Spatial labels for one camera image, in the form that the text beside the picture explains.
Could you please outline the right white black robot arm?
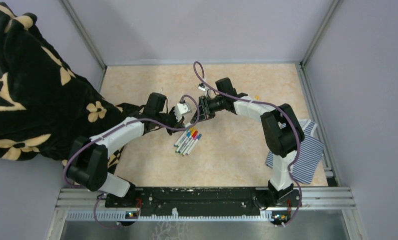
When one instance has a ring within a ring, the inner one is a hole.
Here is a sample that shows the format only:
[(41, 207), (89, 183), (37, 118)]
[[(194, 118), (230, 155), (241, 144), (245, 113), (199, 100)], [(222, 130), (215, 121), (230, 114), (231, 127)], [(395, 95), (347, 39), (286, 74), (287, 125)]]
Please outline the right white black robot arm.
[(207, 121), (216, 112), (226, 110), (239, 116), (248, 117), (262, 124), (263, 133), (272, 159), (272, 177), (268, 182), (268, 192), (257, 199), (267, 206), (281, 206), (293, 193), (291, 171), (297, 156), (297, 149), (304, 140), (304, 133), (292, 107), (284, 103), (272, 107), (261, 102), (254, 103), (245, 93), (237, 93), (230, 78), (216, 81), (218, 94), (208, 94), (199, 98), (199, 112), (191, 119)]

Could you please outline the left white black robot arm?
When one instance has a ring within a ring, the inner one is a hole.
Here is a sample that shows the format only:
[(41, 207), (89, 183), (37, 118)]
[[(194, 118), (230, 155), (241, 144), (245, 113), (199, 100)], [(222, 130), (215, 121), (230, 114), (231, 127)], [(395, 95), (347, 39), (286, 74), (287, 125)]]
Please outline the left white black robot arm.
[(145, 105), (135, 106), (120, 123), (97, 135), (75, 139), (64, 167), (64, 180), (73, 180), (92, 192), (112, 195), (125, 207), (132, 206), (137, 199), (136, 186), (110, 173), (107, 163), (114, 152), (157, 127), (170, 133), (185, 130), (183, 120), (191, 112), (190, 105), (181, 98), (171, 111), (164, 112), (166, 101), (165, 95), (153, 92)]

